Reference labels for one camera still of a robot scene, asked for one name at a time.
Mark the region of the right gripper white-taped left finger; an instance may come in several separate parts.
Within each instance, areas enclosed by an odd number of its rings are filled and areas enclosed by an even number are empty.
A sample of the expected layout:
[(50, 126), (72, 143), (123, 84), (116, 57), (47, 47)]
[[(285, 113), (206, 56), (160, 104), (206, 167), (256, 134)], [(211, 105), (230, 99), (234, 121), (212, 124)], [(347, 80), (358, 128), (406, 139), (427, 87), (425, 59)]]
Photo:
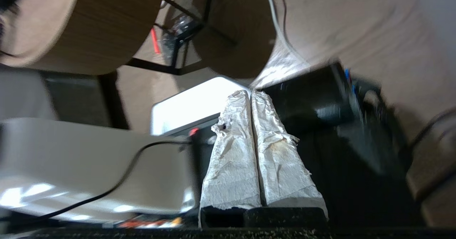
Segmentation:
[(261, 207), (257, 154), (249, 94), (235, 91), (226, 99), (203, 180), (200, 207), (226, 210)]

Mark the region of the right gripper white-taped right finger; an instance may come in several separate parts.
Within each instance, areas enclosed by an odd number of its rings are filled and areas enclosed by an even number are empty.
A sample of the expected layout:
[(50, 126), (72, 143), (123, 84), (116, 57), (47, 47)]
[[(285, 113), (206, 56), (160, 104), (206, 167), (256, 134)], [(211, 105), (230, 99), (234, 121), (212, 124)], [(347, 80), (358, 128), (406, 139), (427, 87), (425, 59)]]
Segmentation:
[(319, 208), (328, 218), (325, 200), (297, 152), (299, 139), (281, 122), (270, 96), (250, 95), (262, 197), (271, 208)]

